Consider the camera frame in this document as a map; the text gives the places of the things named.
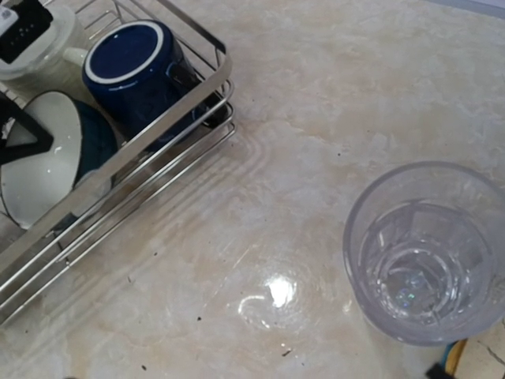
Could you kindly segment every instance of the dish rack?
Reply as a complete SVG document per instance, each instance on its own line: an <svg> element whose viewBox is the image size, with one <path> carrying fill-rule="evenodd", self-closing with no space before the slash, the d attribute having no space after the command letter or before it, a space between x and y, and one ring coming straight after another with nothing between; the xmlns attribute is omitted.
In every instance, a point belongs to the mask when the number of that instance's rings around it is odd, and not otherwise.
<svg viewBox="0 0 505 379"><path fill-rule="evenodd" d="M147 7L138 0L89 0L75 12L91 40L135 19L151 18L167 23L175 30L202 83L125 142L96 173L0 253L0 325L12 320L133 212L171 187L235 132L234 109L228 102L234 91L229 79L232 64L226 47L172 2L153 0ZM192 43L186 34L178 34L179 29L191 33ZM221 99L219 103L157 152L144 152L213 92ZM12 92L6 94L14 98ZM222 106L228 109L227 119L212 130L206 129L202 122ZM57 235L52 231L87 193L109 178L114 179L114 187L104 198L63 232Z"/></svg>

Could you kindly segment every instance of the white mug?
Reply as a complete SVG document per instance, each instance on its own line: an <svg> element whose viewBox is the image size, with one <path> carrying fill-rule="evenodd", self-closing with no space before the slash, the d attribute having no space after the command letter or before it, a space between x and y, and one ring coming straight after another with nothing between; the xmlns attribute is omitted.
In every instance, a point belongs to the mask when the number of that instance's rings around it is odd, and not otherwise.
<svg viewBox="0 0 505 379"><path fill-rule="evenodd" d="M71 48L88 49L91 42L76 14L67 6L49 6L53 22L11 65L0 61L0 81L24 101L57 90L85 103L94 99L81 71L65 59Z"/></svg>

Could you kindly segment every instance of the countertop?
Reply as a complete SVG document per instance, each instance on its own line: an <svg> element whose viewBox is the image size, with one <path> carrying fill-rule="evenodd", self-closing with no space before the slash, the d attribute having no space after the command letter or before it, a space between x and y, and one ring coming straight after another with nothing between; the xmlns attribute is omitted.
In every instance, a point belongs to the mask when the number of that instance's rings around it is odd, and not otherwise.
<svg viewBox="0 0 505 379"><path fill-rule="evenodd" d="M440 349L368 326L342 231L404 163L503 184L505 21L421 0L177 4L230 49L238 134L0 331L0 377L422 377Z"/></svg>

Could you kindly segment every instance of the clear cup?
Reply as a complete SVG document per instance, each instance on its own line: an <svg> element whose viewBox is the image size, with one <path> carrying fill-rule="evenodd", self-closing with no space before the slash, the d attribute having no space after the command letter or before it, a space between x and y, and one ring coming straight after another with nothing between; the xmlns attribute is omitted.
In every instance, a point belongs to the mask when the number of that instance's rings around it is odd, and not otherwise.
<svg viewBox="0 0 505 379"><path fill-rule="evenodd" d="M380 330L434 346L505 314L505 193L453 163L388 172L357 199L343 253L357 302Z"/></svg>

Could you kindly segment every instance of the blue mug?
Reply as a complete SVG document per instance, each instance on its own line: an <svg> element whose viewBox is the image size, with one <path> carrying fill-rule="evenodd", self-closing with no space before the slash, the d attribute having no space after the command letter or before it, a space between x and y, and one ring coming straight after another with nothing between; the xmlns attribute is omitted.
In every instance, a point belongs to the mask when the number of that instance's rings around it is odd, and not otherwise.
<svg viewBox="0 0 505 379"><path fill-rule="evenodd" d="M79 58L72 56L76 53L83 59L84 83L128 139L200 83L170 29L158 21L123 24L89 52L69 49L65 57L77 62ZM217 95L209 96L148 149L163 147L218 101ZM210 126L217 126L225 117L226 109L222 108L210 119Z"/></svg>

